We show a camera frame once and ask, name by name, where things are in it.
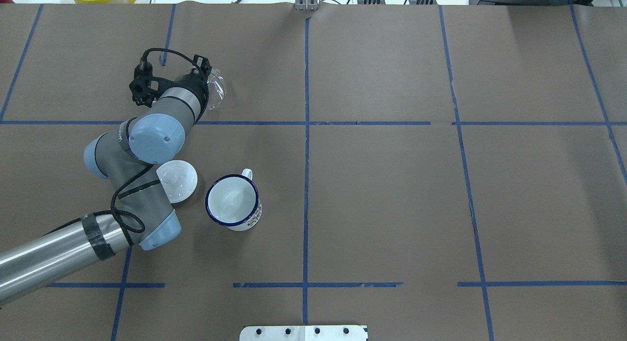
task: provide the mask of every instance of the white metal plate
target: white metal plate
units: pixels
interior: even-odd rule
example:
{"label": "white metal plate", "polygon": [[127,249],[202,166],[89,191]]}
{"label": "white metal plate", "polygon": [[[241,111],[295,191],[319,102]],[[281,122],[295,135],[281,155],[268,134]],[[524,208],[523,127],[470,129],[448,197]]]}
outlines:
{"label": "white metal plate", "polygon": [[240,341],[368,341],[367,330],[362,325],[245,327]]}

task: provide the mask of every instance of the printed design on mug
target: printed design on mug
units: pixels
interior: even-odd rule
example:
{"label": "printed design on mug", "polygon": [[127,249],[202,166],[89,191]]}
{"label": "printed design on mug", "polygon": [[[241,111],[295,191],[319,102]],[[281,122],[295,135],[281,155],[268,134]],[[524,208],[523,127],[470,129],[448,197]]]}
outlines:
{"label": "printed design on mug", "polygon": [[259,207],[257,208],[257,211],[255,211],[255,214],[253,214],[253,216],[251,216],[251,218],[248,219],[248,223],[246,225],[249,225],[249,226],[255,225],[261,217],[262,217],[262,202],[259,202]]}

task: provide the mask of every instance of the mug handle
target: mug handle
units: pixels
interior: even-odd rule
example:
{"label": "mug handle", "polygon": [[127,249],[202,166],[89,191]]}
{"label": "mug handle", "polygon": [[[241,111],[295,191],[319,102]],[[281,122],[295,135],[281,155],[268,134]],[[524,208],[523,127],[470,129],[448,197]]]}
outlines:
{"label": "mug handle", "polygon": [[241,175],[245,176],[249,180],[253,180],[253,170],[251,169],[244,169],[244,171],[241,172]]}

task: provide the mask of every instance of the blue tape line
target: blue tape line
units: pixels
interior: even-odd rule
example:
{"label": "blue tape line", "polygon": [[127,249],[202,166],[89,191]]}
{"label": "blue tape line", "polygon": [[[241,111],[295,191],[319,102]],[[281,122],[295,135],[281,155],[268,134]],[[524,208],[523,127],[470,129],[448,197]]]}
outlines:
{"label": "blue tape line", "polygon": [[[166,37],[165,49],[170,48],[170,37],[172,37],[172,26],[174,24],[175,12],[176,12],[176,4],[172,4],[172,12],[170,13],[170,25],[168,26],[168,37]],[[159,61],[161,62],[162,66],[165,66],[167,60],[168,60],[168,53],[164,51],[163,54],[159,56]]]}
{"label": "blue tape line", "polygon": [[303,216],[303,325],[308,323],[309,287],[309,19],[305,19],[305,193]]}
{"label": "blue tape line", "polygon": [[6,109],[9,106],[9,101],[11,100],[11,94],[13,93],[13,88],[15,87],[15,83],[18,81],[18,76],[20,75],[20,70],[22,70],[22,64],[24,63],[24,59],[26,57],[28,47],[31,45],[31,40],[33,40],[33,34],[35,33],[35,28],[37,27],[37,23],[39,22],[42,9],[43,9],[43,4],[40,4],[39,9],[37,10],[37,15],[35,15],[35,20],[33,21],[33,26],[31,27],[31,32],[28,35],[26,44],[24,45],[24,50],[22,50],[22,56],[20,56],[18,67],[15,69],[15,73],[13,74],[13,80],[11,80],[9,91],[6,93],[6,97],[4,98],[2,111],[0,111],[0,122],[2,122],[2,120],[4,119],[4,114],[6,113]]}
{"label": "blue tape line", "polygon": [[303,288],[302,282],[244,282],[234,283],[233,288]]}
{"label": "blue tape line", "polygon": [[592,81],[592,86],[594,87],[594,93],[596,94],[596,99],[599,102],[599,106],[601,107],[601,112],[603,113],[603,120],[605,120],[605,126],[607,126],[607,132],[609,133],[609,138],[612,141],[612,146],[614,147],[614,153],[616,153],[616,159],[618,160],[618,165],[620,166],[621,173],[623,174],[623,180],[625,181],[625,184],[627,184],[627,171],[625,171],[625,163],[623,162],[623,157],[621,156],[620,150],[618,150],[618,144],[616,143],[616,138],[614,138],[614,131],[612,130],[611,125],[609,124],[609,117],[607,117],[607,112],[605,111],[605,105],[603,104],[603,99],[601,97],[601,93],[599,92],[599,87],[596,84],[596,78],[594,78],[592,67],[590,66],[590,62],[587,58],[586,48],[584,47],[584,42],[581,39],[581,33],[579,32],[579,24],[577,23],[577,16],[575,15],[575,8],[572,3],[570,4],[570,8],[571,8],[571,17],[573,18],[573,25],[575,26],[575,33],[577,35],[577,41],[579,42],[579,48],[581,49],[581,54],[584,57],[584,62],[586,62],[588,75],[590,75],[590,80]]}
{"label": "blue tape line", "polygon": [[199,121],[196,124],[213,126],[304,126],[305,122]]}
{"label": "blue tape line", "polygon": [[[52,288],[119,288],[121,283],[101,282],[55,282],[47,285]],[[165,283],[127,283],[126,288],[165,288]]]}
{"label": "blue tape line", "polygon": [[446,55],[446,68],[448,71],[448,84],[451,88],[451,96],[453,98],[453,104],[457,107],[457,97],[455,96],[455,90],[453,89],[453,68],[451,66],[451,56],[448,53],[448,40],[446,40],[446,27],[444,26],[444,11],[442,6],[439,5],[439,23],[442,28],[442,38],[444,41],[444,53]]}
{"label": "blue tape line", "polygon": [[2,121],[2,124],[28,125],[118,125],[123,121]]}
{"label": "blue tape line", "polygon": [[468,194],[468,205],[470,207],[470,218],[472,220],[473,230],[475,231],[475,251],[477,252],[477,263],[479,265],[479,277],[482,283],[483,308],[485,310],[485,319],[488,327],[488,338],[494,341],[494,332],[492,329],[492,315],[490,313],[490,302],[488,301],[488,288],[485,285],[485,272],[483,270],[483,256],[481,253],[481,243],[479,242],[479,230],[477,229],[477,216],[475,215],[475,204],[472,198],[472,189],[470,187],[470,175],[468,174],[468,163],[466,162],[466,149],[464,148],[464,140],[459,125],[459,109],[457,107],[457,97],[453,89],[453,68],[451,66],[451,58],[448,51],[448,41],[446,40],[446,26],[444,23],[444,11],[442,6],[439,8],[439,21],[442,27],[442,39],[444,42],[444,52],[446,55],[446,67],[448,69],[448,79],[451,86],[451,97],[455,106],[455,121],[457,123],[457,138],[459,138],[459,150],[461,151],[461,162],[464,168],[464,179],[466,180],[466,191]]}
{"label": "blue tape line", "polygon": [[126,288],[165,288],[165,283],[143,282],[143,283],[127,283]]}
{"label": "blue tape line", "polygon": [[[487,287],[627,286],[627,281],[487,281]],[[457,282],[457,287],[481,287],[481,282]]]}
{"label": "blue tape line", "polygon": [[[402,282],[309,282],[307,288],[395,288]],[[233,288],[303,288],[302,282],[245,282],[233,283]]]}
{"label": "blue tape line", "polygon": [[119,288],[120,283],[97,283],[97,282],[55,282],[46,287],[54,288]]}
{"label": "blue tape line", "polygon": [[120,293],[118,294],[118,304],[116,307],[116,318],[114,318],[114,327],[111,331],[111,341],[116,341],[117,327],[120,323],[121,304],[124,301],[124,289],[126,287],[126,279],[128,277],[128,265],[130,265],[130,254],[133,247],[128,247],[126,250],[126,260],[124,261],[124,270],[121,274]]}
{"label": "blue tape line", "polygon": [[310,282],[310,288],[395,288],[402,285],[402,282]]}
{"label": "blue tape line", "polygon": [[[1,121],[13,125],[118,125],[123,121]],[[200,121],[199,125],[215,126],[304,126],[299,121]],[[452,122],[456,126],[627,126],[627,122]],[[331,121],[309,122],[310,126],[430,126],[432,122],[360,122]]]}
{"label": "blue tape line", "polygon": [[312,126],[430,126],[431,122],[310,122]]}
{"label": "blue tape line", "polygon": [[453,122],[460,126],[605,126],[605,122]]}

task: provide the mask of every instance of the blue rim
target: blue rim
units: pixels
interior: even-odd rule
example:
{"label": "blue rim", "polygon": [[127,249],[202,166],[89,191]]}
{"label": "blue rim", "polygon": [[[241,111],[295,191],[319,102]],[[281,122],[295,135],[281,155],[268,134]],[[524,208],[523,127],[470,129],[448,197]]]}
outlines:
{"label": "blue rim", "polygon": [[[213,189],[213,187],[215,187],[216,184],[218,184],[218,182],[220,182],[221,180],[224,180],[226,178],[231,178],[231,177],[242,178],[242,179],[246,180],[248,183],[250,183],[250,185],[253,186],[253,190],[255,191],[255,206],[253,206],[253,211],[251,211],[250,214],[248,214],[248,216],[246,216],[246,218],[244,218],[243,220],[241,220],[239,222],[235,222],[235,223],[226,223],[226,222],[222,222],[222,221],[218,220],[215,216],[213,216],[213,214],[211,214],[211,211],[209,211],[209,193],[211,193],[211,189]],[[255,213],[255,211],[257,211],[258,207],[259,207],[259,191],[257,191],[257,186],[255,185],[255,183],[253,183],[253,181],[249,180],[248,177],[242,176],[242,175],[226,175],[226,176],[220,178],[219,180],[215,181],[211,185],[211,187],[209,187],[209,190],[207,191],[207,194],[204,197],[204,209],[207,211],[207,214],[209,215],[209,217],[213,221],[215,221],[217,224],[222,225],[222,226],[226,226],[226,227],[235,227],[237,225],[241,225],[242,223],[248,221],[250,218],[253,217],[253,214]]]}

